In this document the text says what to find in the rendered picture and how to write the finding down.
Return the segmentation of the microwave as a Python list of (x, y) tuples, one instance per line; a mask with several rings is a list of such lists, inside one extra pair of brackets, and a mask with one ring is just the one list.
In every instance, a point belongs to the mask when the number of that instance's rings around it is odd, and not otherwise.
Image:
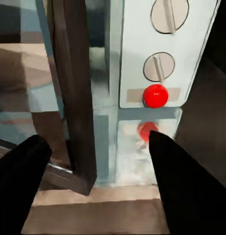
[(41, 132), (42, 180), (89, 196), (93, 109), (186, 103), (221, 0), (0, 0), (0, 158)]

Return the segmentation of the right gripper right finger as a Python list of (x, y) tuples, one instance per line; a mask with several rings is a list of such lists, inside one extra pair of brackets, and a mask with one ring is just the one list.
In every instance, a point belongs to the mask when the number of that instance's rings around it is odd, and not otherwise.
[(149, 150), (171, 235), (226, 235), (226, 188), (169, 136)]

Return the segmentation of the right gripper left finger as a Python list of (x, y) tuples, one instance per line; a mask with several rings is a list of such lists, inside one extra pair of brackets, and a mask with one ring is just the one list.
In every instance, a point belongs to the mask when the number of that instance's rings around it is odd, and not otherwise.
[(0, 235), (21, 235), (52, 151), (49, 130), (0, 158)]

